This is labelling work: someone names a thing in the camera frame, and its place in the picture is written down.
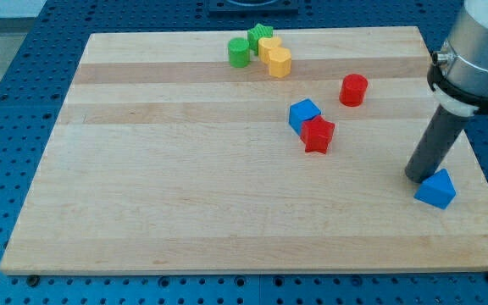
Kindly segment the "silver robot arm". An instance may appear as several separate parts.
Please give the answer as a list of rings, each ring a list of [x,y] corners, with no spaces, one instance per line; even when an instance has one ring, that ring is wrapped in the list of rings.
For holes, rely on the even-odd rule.
[[[488,116],[488,0],[466,0],[427,74],[439,105],[405,168],[420,183],[431,177],[465,125]]]

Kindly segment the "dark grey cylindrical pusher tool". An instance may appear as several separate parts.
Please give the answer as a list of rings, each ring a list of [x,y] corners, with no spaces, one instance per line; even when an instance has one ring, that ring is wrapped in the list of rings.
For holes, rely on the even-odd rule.
[[[406,167],[406,176],[415,183],[431,177],[469,122],[469,117],[437,107]]]

